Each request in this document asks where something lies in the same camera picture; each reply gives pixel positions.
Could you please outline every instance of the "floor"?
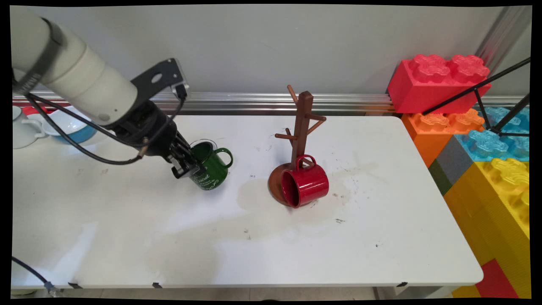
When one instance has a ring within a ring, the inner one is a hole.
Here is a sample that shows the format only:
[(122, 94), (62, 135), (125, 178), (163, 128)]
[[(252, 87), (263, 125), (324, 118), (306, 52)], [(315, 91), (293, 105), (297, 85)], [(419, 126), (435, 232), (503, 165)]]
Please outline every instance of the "floor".
[[(195, 301), (342, 301), (375, 300), (372, 287), (356, 288), (186, 288), (186, 289), (65, 289), (67, 297), (132, 298)], [(48, 297), (42, 289), (11, 298)]]

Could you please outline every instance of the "red toy brick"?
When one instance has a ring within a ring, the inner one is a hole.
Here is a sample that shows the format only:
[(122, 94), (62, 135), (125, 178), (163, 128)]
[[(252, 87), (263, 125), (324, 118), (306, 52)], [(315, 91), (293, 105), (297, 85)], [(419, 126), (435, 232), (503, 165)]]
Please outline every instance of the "red toy brick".
[[(416, 55), (403, 60), (388, 86), (397, 113), (421, 113), (486, 79), (489, 69), (474, 56), (456, 55), (446, 61), (438, 55)], [(491, 84), (479, 89), (486, 94)], [(433, 113), (465, 113), (477, 102), (467, 94)]]
[(476, 284), (481, 297), (519, 298), (496, 259), (482, 266), (483, 280)]

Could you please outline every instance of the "blue bowl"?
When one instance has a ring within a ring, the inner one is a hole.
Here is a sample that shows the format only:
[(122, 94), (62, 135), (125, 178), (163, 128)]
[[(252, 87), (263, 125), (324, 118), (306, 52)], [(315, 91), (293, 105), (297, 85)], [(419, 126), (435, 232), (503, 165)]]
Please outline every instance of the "blue bowl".
[[(85, 116), (81, 111), (77, 110), (74, 106), (66, 107), (67, 110), (74, 112), (75, 114), (90, 120)], [(90, 139), (96, 133), (96, 130), (91, 126), (85, 124), (84, 122), (60, 111), (57, 110), (51, 114), (49, 117), (55, 122), (58, 127), (60, 127), (75, 143), (81, 143)], [(69, 144), (56, 130), (49, 125), (47, 122), (42, 123), (42, 130), (46, 134), (56, 138), (62, 143)]]
[[(92, 138), (92, 136), (94, 136), (95, 133), (96, 133), (96, 130), (92, 128), (92, 126), (87, 125), (83, 129), (76, 131), (73, 134), (69, 134), (68, 137), (72, 139), (75, 143), (81, 143)], [(58, 139), (62, 143), (69, 144), (69, 142), (66, 141), (62, 136), (52, 136), (52, 137), (55, 139)]]

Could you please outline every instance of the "green mug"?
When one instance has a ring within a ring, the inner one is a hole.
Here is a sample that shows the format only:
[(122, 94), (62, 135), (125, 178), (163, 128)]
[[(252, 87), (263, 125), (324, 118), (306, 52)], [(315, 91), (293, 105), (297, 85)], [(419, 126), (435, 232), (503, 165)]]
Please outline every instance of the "green mug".
[[(230, 155), (231, 161), (228, 165), (222, 162), (218, 153)], [(190, 179), (201, 189), (211, 190), (222, 184), (228, 175), (228, 168), (233, 164), (234, 157), (226, 148), (213, 150), (210, 142), (202, 142), (192, 147), (192, 153), (196, 160), (203, 166), (205, 172), (196, 173), (190, 176)]]

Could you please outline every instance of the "white wall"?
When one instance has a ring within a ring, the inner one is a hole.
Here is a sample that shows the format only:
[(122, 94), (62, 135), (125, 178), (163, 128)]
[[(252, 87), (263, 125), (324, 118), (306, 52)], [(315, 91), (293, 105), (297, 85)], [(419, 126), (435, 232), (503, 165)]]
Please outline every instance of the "white wall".
[[(529, 24), (512, 49), (510, 49), (508, 55), (495, 71), (496, 73), (531, 56), (531, 30), (532, 23)], [(531, 64), (528, 63), (492, 82), (492, 88), (488, 91), (488, 94), (493, 96), (525, 96), (530, 91), (530, 73)]]
[(164, 5), (31, 9), (125, 77), (177, 57), (193, 91), (385, 93), (402, 59), (473, 54), (502, 7)]

